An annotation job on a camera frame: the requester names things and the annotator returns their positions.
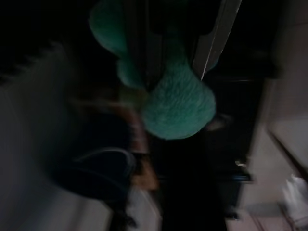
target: teal fuzzy object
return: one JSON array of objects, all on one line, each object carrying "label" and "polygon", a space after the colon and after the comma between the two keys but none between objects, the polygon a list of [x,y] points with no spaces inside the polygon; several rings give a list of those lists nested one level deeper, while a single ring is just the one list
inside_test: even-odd
[{"label": "teal fuzzy object", "polygon": [[184,139],[201,130],[215,115],[215,97],[189,67],[184,47],[169,38],[163,78],[142,110],[146,129],[166,140]]},{"label": "teal fuzzy object", "polygon": [[[99,2],[91,12],[89,24],[97,41],[120,57],[117,73],[121,81],[129,87],[143,88],[128,55],[120,3],[119,0]],[[215,114],[214,94],[190,69],[178,28],[169,26],[167,30],[165,71],[141,110],[146,129],[166,140],[192,136]]]},{"label": "teal fuzzy object", "polygon": [[124,16],[120,0],[102,0],[90,12],[90,29],[98,43],[118,56],[117,73],[128,87],[143,89],[144,84],[136,67],[128,58]]}]

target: fuzzy green fabric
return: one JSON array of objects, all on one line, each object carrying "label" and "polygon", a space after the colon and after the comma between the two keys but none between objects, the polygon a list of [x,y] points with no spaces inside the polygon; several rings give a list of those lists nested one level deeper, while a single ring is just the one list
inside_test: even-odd
[{"label": "fuzzy green fabric", "polygon": [[143,89],[144,84],[136,67],[128,58],[124,16],[120,0],[102,0],[90,12],[90,29],[98,43],[118,56],[117,73],[128,87]]},{"label": "fuzzy green fabric", "polygon": [[189,67],[178,38],[169,38],[163,78],[142,110],[146,129],[166,140],[184,139],[215,115],[215,97]]}]

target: teal plush toy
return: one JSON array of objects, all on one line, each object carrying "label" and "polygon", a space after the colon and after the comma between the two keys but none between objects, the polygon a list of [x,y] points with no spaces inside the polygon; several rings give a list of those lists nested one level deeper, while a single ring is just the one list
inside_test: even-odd
[{"label": "teal plush toy", "polygon": [[[121,81],[143,87],[128,55],[120,0],[103,0],[92,10],[90,27],[95,38],[120,59],[117,72]],[[163,76],[141,109],[146,129],[166,140],[184,139],[201,130],[215,115],[211,89],[190,69],[176,26],[167,31],[166,62]]]}]

